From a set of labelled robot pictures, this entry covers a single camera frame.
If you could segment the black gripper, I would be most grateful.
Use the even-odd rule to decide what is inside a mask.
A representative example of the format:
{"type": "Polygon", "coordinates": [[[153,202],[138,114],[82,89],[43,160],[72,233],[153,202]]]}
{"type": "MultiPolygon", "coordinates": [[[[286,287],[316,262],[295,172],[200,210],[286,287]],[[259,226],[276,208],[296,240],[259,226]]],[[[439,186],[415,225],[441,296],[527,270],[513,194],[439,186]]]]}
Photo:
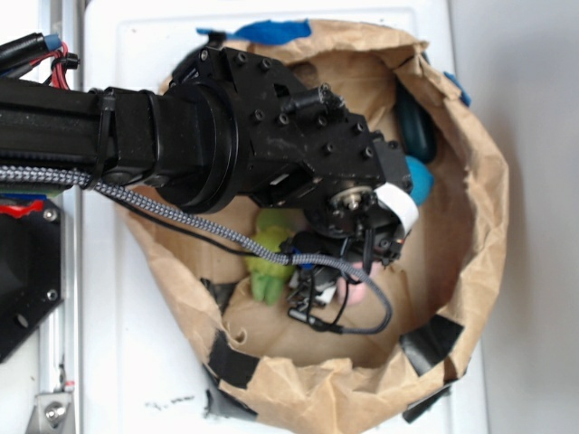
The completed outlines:
{"type": "Polygon", "coordinates": [[[404,151],[329,86],[308,88],[268,57],[207,47],[196,57],[196,102],[198,212],[244,195],[303,211],[321,237],[365,259],[400,257],[413,215],[404,151]]]}

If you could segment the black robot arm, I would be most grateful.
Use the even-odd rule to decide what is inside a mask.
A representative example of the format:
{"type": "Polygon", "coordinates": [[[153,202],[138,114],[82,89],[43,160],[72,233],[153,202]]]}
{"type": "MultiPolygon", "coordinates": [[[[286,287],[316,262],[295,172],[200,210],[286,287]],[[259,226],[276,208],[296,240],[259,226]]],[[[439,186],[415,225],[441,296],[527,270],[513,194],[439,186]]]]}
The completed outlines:
{"type": "Polygon", "coordinates": [[[322,239],[384,264],[416,213],[401,147],[269,57],[201,48],[163,95],[1,79],[3,193],[134,184],[191,214],[238,195],[301,210],[322,239]]]}

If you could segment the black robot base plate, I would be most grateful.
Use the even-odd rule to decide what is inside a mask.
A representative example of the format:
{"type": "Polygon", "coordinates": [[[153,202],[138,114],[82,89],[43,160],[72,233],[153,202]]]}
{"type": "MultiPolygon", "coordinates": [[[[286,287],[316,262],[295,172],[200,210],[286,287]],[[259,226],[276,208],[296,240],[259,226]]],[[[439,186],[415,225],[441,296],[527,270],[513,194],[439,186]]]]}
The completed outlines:
{"type": "Polygon", "coordinates": [[[1,361],[62,302],[62,211],[38,201],[26,215],[1,213],[1,361]]]}

